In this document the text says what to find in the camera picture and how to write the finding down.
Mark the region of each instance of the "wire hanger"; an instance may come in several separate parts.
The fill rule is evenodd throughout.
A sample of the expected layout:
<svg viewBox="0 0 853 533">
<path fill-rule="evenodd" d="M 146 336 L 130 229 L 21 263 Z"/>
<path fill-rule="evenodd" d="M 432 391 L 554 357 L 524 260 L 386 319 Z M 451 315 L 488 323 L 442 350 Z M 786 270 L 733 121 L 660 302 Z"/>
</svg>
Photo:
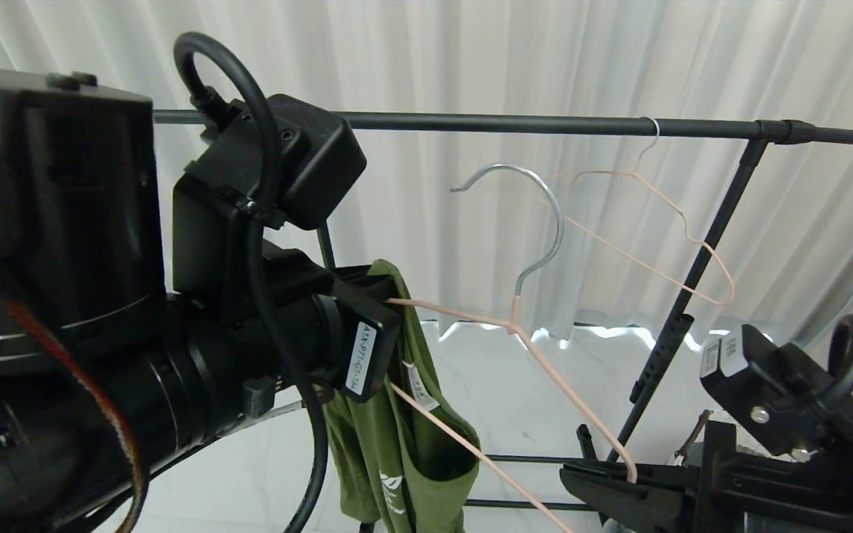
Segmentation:
<svg viewBox="0 0 853 533">
<path fill-rule="evenodd" d="M 605 423 L 599 418 L 595 412 L 593 412 L 588 404 L 582 401 L 581 398 L 578 397 L 578 394 L 575 394 L 575 390 L 566 383 L 565 379 L 558 374 L 558 371 L 555 370 L 554 367 L 549 363 L 547 358 L 542 355 L 541 351 L 538 350 L 538 347 L 535 345 L 535 342 L 532 342 L 532 339 L 529 337 L 528 333 L 522 329 L 522 326 L 518 324 L 518 310 L 519 303 L 521 302 L 521 290 L 522 284 L 525 281 L 525 277 L 528 277 L 529 274 L 534 272 L 535 270 L 541 269 L 542 266 L 545 266 L 552 258 L 555 257 L 555 254 L 558 253 L 559 247 L 561 247 L 561 241 L 564 238 L 565 234 L 565 217 L 562 215 L 561 206 L 558 203 L 558 200 L 555 199 L 554 193 L 545 185 L 545 182 L 536 175 L 535 172 L 528 170 L 524 167 L 519 167 L 518 165 L 512 165 L 510 163 L 495 163 L 491 165 L 486 165 L 483 168 L 479 169 L 467 182 L 464 183 L 463 186 L 454 187 L 450 189 L 450 192 L 463 192 L 469 189 L 473 184 L 475 184 L 478 179 L 483 178 L 489 172 L 497 171 L 497 170 L 512 170 L 516 172 L 522 173 L 522 175 L 527 176 L 527 178 L 532 179 L 539 188 L 542 189 L 542 193 L 548 198 L 549 203 L 552 204 L 552 211 L 555 214 L 555 240 L 552 242 L 552 247 L 549 249 L 548 253 L 545 254 L 542 259 L 539 259 L 528 269 L 522 270 L 522 273 L 519 274 L 518 279 L 515 280 L 515 294 L 512 297 L 512 317 L 511 320 L 501 320 L 501 318 L 494 317 L 485 317 L 481 315 L 474 315 L 472 313 L 464 313 L 462 311 L 458 311 L 456 309 L 452 309 L 445 306 L 438 306 L 437 304 L 430 303 L 430 301 L 423 300 L 410 300 L 404 298 L 389 298 L 386 300 L 388 304 L 400 304 L 400 306 L 415 306 L 415 307 L 423 307 L 424 309 L 430 309 L 436 311 L 438 313 L 444 313 L 453 317 L 463 318 L 463 320 L 467 321 L 477 321 L 478 323 L 497 325 L 499 327 L 505 328 L 505 330 L 510 334 L 515 334 L 518 336 L 519 340 L 522 341 L 522 344 L 532 353 L 532 357 L 535 357 L 535 360 L 542 366 L 542 368 L 547 372 L 549 377 L 558 385 L 558 388 L 561 389 L 562 392 L 568 397 L 571 398 L 571 401 L 575 403 L 576 407 L 579 408 L 580 411 L 588 418 L 588 421 L 592 423 L 595 428 L 598 429 L 599 432 L 603 435 L 604 438 L 607 439 L 607 442 L 610 442 L 612 448 L 615 449 L 620 455 L 620 458 L 623 459 L 627 467 L 627 481 L 631 483 L 635 483 L 637 481 L 637 466 L 634 463 L 633 458 L 630 456 L 630 453 L 623 447 L 622 444 L 617 440 L 616 436 L 610 432 L 610 429 L 607 429 Z M 450 429 L 446 424 L 441 422 L 435 416 L 431 415 L 427 409 L 418 404 L 413 398 L 406 394 L 400 387 L 396 384 L 390 384 L 392 386 L 393 391 L 397 392 L 397 395 L 400 395 L 400 398 L 403 398 L 407 403 L 410 404 L 414 409 L 417 409 L 422 415 L 426 416 L 431 422 L 437 425 L 440 429 L 443 429 L 447 435 L 451 438 L 455 439 L 461 445 L 465 446 L 471 453 L 473 453 L 476 458 L 480 459 L 484 463 L 486 463 L 490 468 L 495 470 L 495 473 L 498 473 L 512 488 L 518 490 L 529 502 L 535 506 L 536 509 L 541 510 L 541 512 L 545 513 L 549 519 L 552 519 L 552 522 L 558 524 L 559 527 L 563 531 L 571 532 L 568 526 L 565 526 L 565 523 L 562 523 L 558 517 L 555 516 L 555 513 L 552 513 L 551 510 L 548 510 L 545 505 L 542 505 L 538 499 L 535 499 L 531 493 L 528 493 L 527 490 L 519 486 L 514 479 L 512 479 L 509 475 L 507 475 L 498 465 L 495 465 L 491 459 L 489 459 L 483 452 L 478 451 L 476 446 L 472 446 L 468 441 L 463 439 L 459 433 L 454 432 L 453 429 Z"/>
<path fill-rule="evenodd" d="M 610 241 L 606 240 L 605 238 L 599 236 L 597 233 L 588 229 L 588 227 L 585 227 L 584 225 L 582 225 L 582 223 L 576 221 L 572 217 L 566 216 L 565 219 L 566 219 L 566 221 L 571 222 L 573 226 L 576 226 L 576 227 L 578 227 L 578 229 L 581 229 L 582 232 L 588 233 L 590 236 L 595 237 L 595 239 L 598 242 L 602 243 L 603 245 L 610 247 L 610 249 L 613 249 L 614 252 L 618 252 L 618 253 L 620 253 L 620 255 L 627 257 L 627 259 L 633 261 L 634 263 L 640 264 L 640 266 L 644 267 L 644 269 L 650 270 L 651 272 L 657 274 L 657 276 L 660 276 L 663 279 L 666 279 L 668 282 L 676 284 L 676 286 L 683 288 L 683 290 L 689 292 L 690 294 L 696 295 L 696 296 L 700 297 L 700 299 L 708 301 L 709 303 L 714 304 L 715 306 L 728 306 L 735 299 L 735 281 L 732 280 L 732 276 L 729 273 L 729 270 L 726 269 L 726 265 L 722 261 L 720 254 L 717 254 L 717 252 L 715 252 L 713 247 L 711 247 L 709 245 L 709 243 L 707 243 L 706 241 L 700 240 L 694 236 L 691 236 L 690 235 L 690 222 L 687 219 L 686 212 L 684 212 L 683 209 L 680 209 L 680 207 L 678 207 L 677 204 L 673 200 L 671 200 L 669 197 L 667 197 L 667 195 L 664 195 L 664 193 L 661 192 L 660 189 L 654 187 L 653 184 L 651 184 L 649 181 L 647 181 L 645 178 L 643 178 L 642 175 L 640 175 L 640 172 L 639 172 L 640 171 L 640 160 L 643 158 L 643 155 L 646 154 L 651 148 L 653 148 L 657 144 L 657 141 L 660 140 L 660 122 L 657 122 L 656 118 L 650 118 L 650 117 L 642 117 L 642 118 L 647 118 L 647 119 L 649 119 L 649 121 L 653 122 L 654 126 L 657 129 L 657 135 L 654 136 L 654 141 L 651 142 L 650 145 L 647 145 L 646 148 L 644 148 L 642 151 L 640 151 L 640 155 L 637 155 L 637 161 L 634 162 L 634 171 L 633 172 L 609 171 L 609 170 L 586 170 L 586 171 L 576 173 L 575 177 L 572 179 L 572 185 L 575 184 L 576 182 L 578 182 L 578 179 L 581 178 L 582 175 L 588 175 L 589 173 L 603 173 L 603 175 L 626 175 L 626 176 L 630 176 L 630 178 L 635 178 L 639 182 L 643 183 L 643 185 L 646 186 L 647 189 L 650 189 L 650 192 L 653 192 L 654 195 L 659 196 L 660 199 L 663 199 L 663 201 L 666 202 L 667 205 L 669 205 L 675 212 L 677 212 L 678 215 L 680 215 L 680 218 L 683 219 L 683 234 L 686 236 L 686 239 L 688 241 L 690 241 L 694 244 L 700 245 L 701 247 L 706 249 L 706 251 L 708 253 L 710 253 L 710 255 L 713 257 L 713 259 L 715 259 L 715 262 L 717 262 L 718 266 L 720 266 L 720 269 L 723 271 L 723 275 L 726 276 L 726 281 L 729 283 L 729 297 L 726 300 L 715 300 L 715 298 L 707 296 L 707 295 L 701 293 L 700 291 L 696 290 L 695 288 L 691 288 L 691 287 L 687 286 L 683 282 L 680 282 L 680 281 L 674 279 L 672 276 L 670 276 L 664 272 L 661 272 L 660 270 L 655 269 L 653 266 L 650 266 L 650 264 L 644 263 L 640 259 L 638 259 L 638 258 L 634 257 L 633 255 L 625 252 L 625 250 L 622 250 L 622 249 L 620 249 L 620 247 L 615 246 L 612 242 L 610 242 Z"/>
</svg>

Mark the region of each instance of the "clothes rack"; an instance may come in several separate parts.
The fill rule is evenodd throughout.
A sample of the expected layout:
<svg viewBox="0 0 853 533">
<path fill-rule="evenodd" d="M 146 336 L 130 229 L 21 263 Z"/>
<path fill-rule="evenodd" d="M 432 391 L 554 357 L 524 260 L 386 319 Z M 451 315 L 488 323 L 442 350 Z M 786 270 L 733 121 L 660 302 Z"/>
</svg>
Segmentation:
<svg viewBox="0 0 853 533">
<path fill-rule="evenodd" d="M 440 132 L 483 132 L 518 133 L 542 135 L 633 135 L 654 136 L 657 128 L 646 118 L 607 117 L 555 117 L 555 115 L 465 115 L 446 113 L 370 113 L 337 112 L 345 118 L 351 128 L 358 130 L 392 131 L 440 131 Z M 194 110 L 158 109 L 153 111 L 157 124 L 203 124 L 203 115 Z M 660 136 L 677 138 L 736 138 L 747 139 L 739 158 L 737 169 L 723 196 L 720 208 L 706 232 L 704 241 L 711 247 L 720 243 L 732 213 L 745 192 L 752 173 L 770 144 L 803 144 L 827 142 L 853 145 L 853 130 L 818 127 L 805 121 L 707 121 L 706 119 L 658 118 Z M 327 224 L 318 229 L 318 242 L 326 269 L 335 266 L 331 235 Z M 696 259 L 690 266 L 683 282 L 696 288 L 711 255 L 700 247 Z M 682 289 L 674 299 L 673 306 L 661 328 L 657 342 L 647 357 L 643 371 L 634 383 L 630 394 L 633 407 L 627 415 L 618 439 L 626 444 L 637 427 L 640 418 L 650 404 L 654 392 L 666 375 L 670 363 L 683 343 L 694 318 L 686 314 L 691 294 Z M 590 433 L 585 425 L 578 427 L 578 441 L 585 458 L 596 458 L 595 448 L 590 442 Z M 497 462 L 511 463 L 564 463 L 576 458 L 541 457 L 526 455 L 489 455 Z M 617 453 L 610 453 L 607 460 L 617 460 Z M 508 509 L 532 509 L 531 503 L 517 500 L 467 500 L 467 506 L 508 507 Z M 592 507 L 582 503 L 545 503 L 554 510 L 576 510 L 593 512 Z"/>
</svg>

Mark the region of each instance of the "white curtain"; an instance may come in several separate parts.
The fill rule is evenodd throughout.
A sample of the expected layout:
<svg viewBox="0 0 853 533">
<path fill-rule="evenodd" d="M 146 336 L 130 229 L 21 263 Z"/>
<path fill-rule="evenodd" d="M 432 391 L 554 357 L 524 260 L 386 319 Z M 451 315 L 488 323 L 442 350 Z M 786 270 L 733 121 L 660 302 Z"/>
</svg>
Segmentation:
<svg viewBox="0 0 853 533">
<path fill-rule="evenodd" d="M 223 41 L 267 94 L 332 110 L 798 118 L 853 128 L 853 2 L 0 2 L 0 67 L 92 72 L 159 108 L 187 108 L 170 53 L 187 30 Z M 201 72 L 236 94 L 213 68 Z M 202 151 L 198 132 L 156 128 L 168 246 L 170 188 Z M 629 171 L 649 139 L 356 134 L 369 165 L 330 221 L 336 260 L 389 259 L 418 298 L 507 316 L 515 276 L 549 246 L 549 210 L 518 175 L 446 191 L 495 161 L 539 172 L 566 215 L 674 278 L 696 255 L 680 219 L 635 180 L 569 182 L 585 169 Z M 701 237 L 743 146 L 663 138 L 640 171 Z M 273 238 L 320 261 L 312 233 L 288 227 Z M 734 321 L 776 341 L 817 334 L 853 293 L 853 147 L 769 146 L 718 252 L 737 296 L 728 307 L 691 301 L 697 340 Z M 727 295 L 713 263 L 700 287 Z M 523 316 L 559 338 L 575 321 L 656 331 L 677 292 L 569 226 L 559 256 L 525 284 Z"/>
</svg>

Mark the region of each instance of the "green shirt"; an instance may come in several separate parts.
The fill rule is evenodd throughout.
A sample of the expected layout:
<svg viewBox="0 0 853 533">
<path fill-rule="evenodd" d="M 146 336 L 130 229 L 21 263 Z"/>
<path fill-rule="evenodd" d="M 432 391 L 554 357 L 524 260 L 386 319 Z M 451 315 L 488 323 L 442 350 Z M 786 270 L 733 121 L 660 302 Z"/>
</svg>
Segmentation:
<svg viewBox="0 0 853 533">
<path fill-rule="evenodd" d="M 390 275 L 409 298 L 400 271 L 387 261 L 369 275 Z M 416 310 L 406 307 L 394 358 L 380 392 L 359 404 L 335 395 L 324 406 L 332 457 L 341 479 L 341 511 L 382 519 L 392 533 L 463 532 L 463 505 L 476 481 L 478 459 L 397 397 L 396 383 L 469 442 L 476 431 L 449 407 Z"/>
</svg>

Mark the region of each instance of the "silver metal hook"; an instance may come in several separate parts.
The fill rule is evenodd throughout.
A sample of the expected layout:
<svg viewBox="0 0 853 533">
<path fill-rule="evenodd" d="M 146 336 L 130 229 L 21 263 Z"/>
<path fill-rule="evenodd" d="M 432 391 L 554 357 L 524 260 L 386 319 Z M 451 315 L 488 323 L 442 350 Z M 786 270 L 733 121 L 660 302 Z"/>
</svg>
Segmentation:
<svg viewBox="0 0 853 533">
<path fill-rule="evenodd" d="M 515 280 L 515 296 L 518 296 L 522 293 L 522 284 L 525 283 L 525 277 L 528 277 L 528 275 L 535 272 L 535 270 L 544 267 L 545 263 L 551 261 L 552 258 L 555 257 L 555 254 L 558 254 L 558 249 L 561 247 L 561 240 L 565 238 L 565 216 L 562 215 L 561 206 L 558 205 L 558 199 L 555 198 L 554 193 L 552 193 L 552 190 L 548 188 L 548 185 L 545 185 L 542 178 L 539 178 L 537 173 L 512 163 L 493 163 L 491 165 L 486 165 L 476 171 L 476 173 L 474 173 L 470 179 L 467 179 L 463 185 L 460 185 L 459 187 L 452 187 L 449 191 L 468 191 L 469 188 L 478 181 L 478 179 L 483 178 L 487 173 L 500 170 L 514 170 L 527 176 L 527 178 L 531 178 L 532 181 L 535 182 L 535 185 L 538 185 L 538 188 L 542 189 L 542 192 L 545 193 L 545 196 L 548 198 L 548 202 L 552 204 L 552 212 L 555 214 L 555 242 L 552 242 L 552 248 L 549 249 L 548 253 L 546 253 L 544 257 L 535 263 L 532 263 L 528 269 L 522 270 L 521 274 L 518 274 L 518 280 Z"/>
<path fill-rule="evenodd" d="M 635 168 L 636 168 L 636 166 L 640 165 L 640 159 L 643 158 L 643 155 L 646 154 L 647 151 L 649 151 L 651 148 L 653 148 L 657 144 L 657 141 L 660 140 L 660 122 L 657 122 L 656 118 L 651 118 L 651 117 L 640 117 L 640 118 L 646 118 L 646 119 L 649 119 L 649 121 L 653 122 L 654 128 L 657 128 L 657 135 L 654 136 L 654 141 L 651 142 L 650 145 L 647 146 L 647 148 L 644 148 L 642 151 L 640 151 L 640 155 L 637 156 L 637 162 L 634 163 Z"/>
</svg>

